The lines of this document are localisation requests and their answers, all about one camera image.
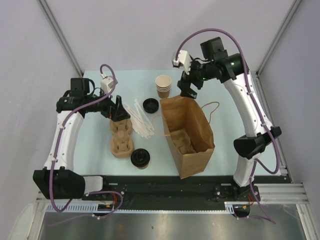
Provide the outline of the brown paper coffee cup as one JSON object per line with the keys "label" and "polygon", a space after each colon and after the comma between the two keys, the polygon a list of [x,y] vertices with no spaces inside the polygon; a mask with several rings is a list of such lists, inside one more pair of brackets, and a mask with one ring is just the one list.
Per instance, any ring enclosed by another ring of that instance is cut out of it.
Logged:
{"label": "brown paper coffee cup", "polygon": [[140,170],[146,169],[147,167],[148,167],[148,164],[137,166],[137,168],[140,169]]}

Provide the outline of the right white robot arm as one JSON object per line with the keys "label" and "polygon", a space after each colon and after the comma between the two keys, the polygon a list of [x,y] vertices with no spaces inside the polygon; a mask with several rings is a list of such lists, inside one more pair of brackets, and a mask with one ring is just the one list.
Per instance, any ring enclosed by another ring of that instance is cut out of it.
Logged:
{"label": "right white robot arm", "polygon": [[234,140],[238,161],[230,188],[231,197],[242,201],[248,196],[254,181],[255,159],[269,144],[274,144],[281,134],[281,128],[273,126],[266,116],[254,91],[250,72],[244,68],[239,53],[228,55],[220,37],[201,43],[204,62],[193,58],[179,49],[172,57],[175,68],[183,67],[177,86],[182,97],[196,99],[197,93],[191,85],[200,90],[205,81],[219,80],[231,95],[243,122],[245,134]]}

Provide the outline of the black plastic cup lid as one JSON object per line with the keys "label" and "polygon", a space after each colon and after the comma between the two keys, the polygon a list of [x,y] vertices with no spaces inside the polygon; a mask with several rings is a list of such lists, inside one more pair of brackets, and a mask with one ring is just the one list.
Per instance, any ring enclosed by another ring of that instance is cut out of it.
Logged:
{"label": "black plastic cup lid", "polygon": [[131,163],[135,167],[149,164],[150,159],[151,159],[150,153],[144,148],[138,148],[134,150],[130,156]]}

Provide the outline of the pulp cup carrier tray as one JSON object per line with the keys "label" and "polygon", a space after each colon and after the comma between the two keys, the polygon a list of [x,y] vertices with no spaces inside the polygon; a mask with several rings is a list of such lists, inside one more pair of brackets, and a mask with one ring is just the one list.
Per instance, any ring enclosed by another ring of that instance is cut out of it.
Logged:
{"label": "pulp cup carrier tray", "polygon": [[110,141],[110,151],[118,159],[128,158],[131,156],[134,148],[134,142],[131,137],[133,127],[130,119],[122,121],[112,121],[109,124],[112,138]]}

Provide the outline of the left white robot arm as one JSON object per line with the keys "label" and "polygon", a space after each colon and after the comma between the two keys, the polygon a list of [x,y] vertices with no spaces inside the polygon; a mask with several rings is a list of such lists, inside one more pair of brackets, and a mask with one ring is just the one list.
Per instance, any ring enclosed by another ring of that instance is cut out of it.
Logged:
{"label": "left white robot arm", "polygon": [[57,123],[49,156],[41,170],[35,170],[33,180],[46,199],[81,199],[93,192],[100,200],[110,196],[111,188],[98,175],[82,176],[74,172],[74,153],[78,133],[87,113],[100,113],[113,122],[130,118],[117,95],[112,92],[117,81],[112,76],[100,82],[100,95],[91,87],[95,83],[89,78],[71,78],[70,89],[56,103]]}

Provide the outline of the brown paper bag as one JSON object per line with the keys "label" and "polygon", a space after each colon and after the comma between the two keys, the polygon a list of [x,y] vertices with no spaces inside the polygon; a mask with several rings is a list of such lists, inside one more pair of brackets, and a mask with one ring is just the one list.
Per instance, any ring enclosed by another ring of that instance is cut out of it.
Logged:
{"label": "brown paper bag", "polygon": [[220,107],[218,101],[199,106],[194,99],[179,95],[159,101],[164,132],[155,131],[166,138],[181,179],[202,173],[213,155],[212,117],[206,118],[203,112],[211,104],[216,104],[212,112]]}

